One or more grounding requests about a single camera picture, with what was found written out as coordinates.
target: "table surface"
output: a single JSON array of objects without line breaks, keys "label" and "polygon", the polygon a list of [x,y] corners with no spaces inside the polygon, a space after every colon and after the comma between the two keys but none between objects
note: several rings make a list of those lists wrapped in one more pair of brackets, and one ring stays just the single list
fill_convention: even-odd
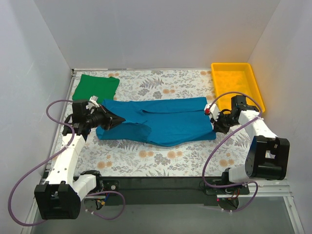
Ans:
[{"label": "table surface", "polygon": [[[77,72],[73,78],[70,99],[82,74],[120,79],[114,97],[120,101],[206,97],[210,103],[215,98],[211,72],[208,70],[124,70]],[[68,105],[65,117],[70,113],[72,109]],[[217,133],[213,141],[159,147],[130,140],[99,140],[95,130],[92,130],[79,155],[75,175],[86,170],[98,170],[102,176],[201,176],[209,153],[224,137],[224,134]],[[56,150],[60,149],[61,141],[60,133]],[[220,176],[226,168],[244,164],[249,146],[250,140],[245,130],[235,134],[216,152],[206,175]]]}]

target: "green cloth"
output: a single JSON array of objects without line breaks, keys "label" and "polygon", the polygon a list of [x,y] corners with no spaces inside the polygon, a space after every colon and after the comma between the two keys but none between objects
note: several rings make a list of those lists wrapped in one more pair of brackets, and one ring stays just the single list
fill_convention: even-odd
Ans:
[{"label": "green cloth", "polygon": [[81,75],[80,82],[73,95],[73,100],[87,99],[97,96],[97,102],[102,103],[104,99],[114,99],[119,79],[114,77],[92,77]]}]

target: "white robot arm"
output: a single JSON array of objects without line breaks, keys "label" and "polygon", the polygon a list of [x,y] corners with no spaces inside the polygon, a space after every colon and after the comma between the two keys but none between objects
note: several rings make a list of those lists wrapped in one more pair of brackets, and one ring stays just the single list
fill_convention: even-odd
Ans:
[{"label": "white robot arm", "polygon": [[[99,179],[99,171],[83,172],[77,181],[73,181],[78,156],[92,128],[101,126],[108,131],[125,121],[92,98],[89,101],[74,101],[72,108],[73,114],[65,122],[72,119],[70,124],[75,130],[74,140],[58,156],[45,183],[35,188],[35,198],[43,219],[75,219],[86,195],[102,191],[103,183]],[[72,134],[70,128],[64,126],[62,147],[66,146]]]},{"label": "white robot arm", "polygon": [[[211,115],[215,132],[228,133],[230,127],[244,125],[258,116],[255,106],[247,105],[246,98],[241,95],[232,97],[232,110],[220,111],[217,105],[205,107],[205,114]],[[245,165],[228,168],[223,179],[228,183],[249,182],[254,180],[283,180],[286,175],[290,144],[285,138],[279,138],[264,123],[262,118],[250,123],[245,130],[252,140]],[[270,151],[274,157],[267,158]]]}]

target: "white wall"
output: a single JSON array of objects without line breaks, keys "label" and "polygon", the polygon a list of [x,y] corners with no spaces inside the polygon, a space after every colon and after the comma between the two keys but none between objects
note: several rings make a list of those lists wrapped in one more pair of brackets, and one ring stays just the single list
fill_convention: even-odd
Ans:
[{"label": "white wall", "polygon": [[71,68],[246,62],[279,0],[35,0]]},{"label": "white wall", "polygon": [[266,123],[291,143],[287,177],[306,233],[312,233],[312,1],[281,0],[249,62]]},{"label": "white wall", "polygon": [[[15,182],[46,159],[56,124],[46,106],[67,93],[71,70],[33,0],[0,1],[0,233],[20,233],[7,211]],[[59,117],[61,106],[51,110]],[[13,197],[16,216],[25,221],[40,172]]]}]

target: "teal fabric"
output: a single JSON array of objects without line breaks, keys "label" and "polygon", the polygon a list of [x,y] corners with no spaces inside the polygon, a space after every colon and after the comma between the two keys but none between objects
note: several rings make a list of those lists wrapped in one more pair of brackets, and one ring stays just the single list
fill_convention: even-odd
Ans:
[{"label": "teal fabric", "polygon": [[102,105],[126,121],[109,131],[98,127],[97,136],[159,146],[214,140],[216,136],[210,119],[204,115],[206,104],[205,97],[129,102],[104,100]]}]

